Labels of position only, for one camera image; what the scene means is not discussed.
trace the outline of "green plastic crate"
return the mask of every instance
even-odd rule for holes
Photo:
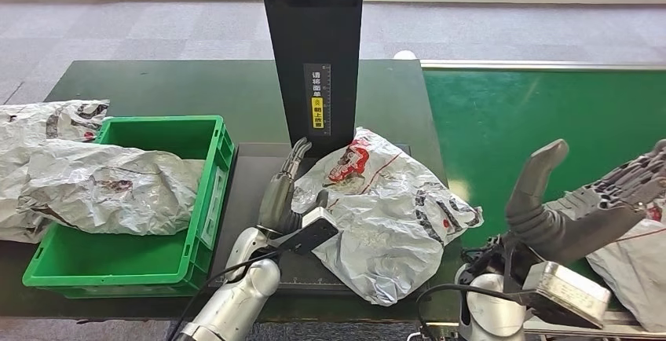
[[[173,236],[132,236],[53,225],[23,283],[68,298],[193,295],[213,256],[234,151],[222,117],[112,118],[95,142],[205,159],[188,229]]]

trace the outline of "gray carpet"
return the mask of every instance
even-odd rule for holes
[[[666,62],[666,8],[366,4],[361,58]],[[41,101],[73,60],[269,59],[260,2],[0,2],[0,103]],[[0,319],[0,341],[159,340],[166,321]],[[253,340],[402,340],[414,324],[260,324]]]

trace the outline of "green table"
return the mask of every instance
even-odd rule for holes
[[[415,61],[362,61],[357,124],[409,144],[412,155],[440,178],[445,178],[444,160],[447,179],[466,187],[468,200],[485,209],[483,227],[447,246],[433,284],[452,281],[461,244],[478,246],[505,230],[503,206],[535,149],[555,138],[571,146],[569,158],[553,173],[547,193],[552,199],[646,151],[666,134],[659,124],[666,116],[666,71],[561,64],[423,66],[421,72]],[[234,141],[287,141],[270,61],[75,62],[47,100],[91,97],[110,98],[114,116],[221,114]],[[252,105],[254,115],[248,118],[239,105]],[[19,250],[16,258],[3,255],[0,268],[9,269],[0,275],[0,316],[161,318],[175,316],[185,303],[62,299],[20,285],[30,248]],[[32,301],[40,305],[23,304]],[[455,293],[435,295],[425,310],[429,319],[456,321]],[[262,313],[262,320],[273,321],[414,318],[413,302],[384,308],[355,298],[276,297]]]
[[[506,230],[504,206],[529,154],[563,138],[569,156],[545,200],[560,197],[666,138],[666,71],[584,64],[424,62],[451,187],[484,208],[485,224],[462,236],[473,248]],[[571,267],[602,283],[583,259]],[[624,310],[615,301],[610,309]]]

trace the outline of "white plastic bag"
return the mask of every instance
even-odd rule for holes
[[[421,163],[370,130],[357,128],[295,183],[303,212],[321,189],[339,233],[313,253],[349,288],[390,306],[435,274],[444,246],[483,222]]]
[[[31,155],[17,210],[88,233],[173,235],[189,225],[203,163],[50,139]]]
[[[17,214],[30,154],[48,138],[91,141],[106,115],[108,100],[0,105],[0,240],[38,243],[48,222]]]
[[[643,219],[614,243],[592,252],[587,261],[650,332],[666,332],[666,200],[646,205]]]

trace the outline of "robotic arm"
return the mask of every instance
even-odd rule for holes
[[[561,199],[543,203],[548,178],[569,146],[557,140],[525,163],[506,208],[509,231],[463,252],[456,284],[419,297],[462,291],[459,336],[467,341],[523,340],[531,314],[546,322],[601,328],[610,292],[563,264],[614,242],[646,217],[645,204],[666,190],[666,140],[647,154]],[[434,339],[425,321],[422,332]]]
[[[177,341],[242,341],[252,328],[266,300],[280,284],[280,253],[304,255],[330,239],[338,230],[324,209],[328,195],[322,191],[303,214],[291,211],[295,175],[311,144],[296,142],[282,169],[271,179],[259,209],[256,227],[236,239],[226,264],[223,285],[213,294]]]

